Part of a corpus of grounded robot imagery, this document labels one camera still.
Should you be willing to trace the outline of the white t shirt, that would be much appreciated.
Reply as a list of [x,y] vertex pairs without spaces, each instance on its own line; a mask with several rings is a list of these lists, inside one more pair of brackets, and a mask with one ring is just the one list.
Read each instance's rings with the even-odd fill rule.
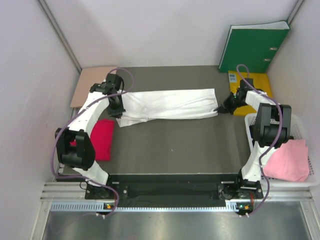
[[213,88],[129,92],[122,101],[125,112],[117,120],[121,128],[156,119],[199,120],[218,115]]

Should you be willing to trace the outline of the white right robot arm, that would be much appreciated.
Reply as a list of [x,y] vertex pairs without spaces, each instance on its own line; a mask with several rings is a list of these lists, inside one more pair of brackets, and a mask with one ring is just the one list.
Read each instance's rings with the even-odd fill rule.
[[245,198],[252,189],[258,188],[261,170],[276,149],[291,138],[291,106],[276,103],[264,91],[254,88],[252,78],[242,79],[236,93],[231,92],[215,111],[232,115],[237,108],[246,105],[256,110],[256,116],[254,124],[247,128],[253,149],[233,185],[233,192],[239,198]]

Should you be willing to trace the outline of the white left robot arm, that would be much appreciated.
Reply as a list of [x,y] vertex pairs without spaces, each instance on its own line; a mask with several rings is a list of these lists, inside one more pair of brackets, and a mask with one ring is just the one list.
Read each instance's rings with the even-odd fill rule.
[[112,118],[120,119],[126,111],[122,93],[124,80],[115,73],[108,73],[101,83],[91,86],[87,99],[77,116],[64,130],[55,133],[59,163],[80,173],[89,184],[96,186],[102,198],[109,198],[114,191],[108,183],[109,174],[96,161],[96,151],[90,139],[92,130],[103,111]]

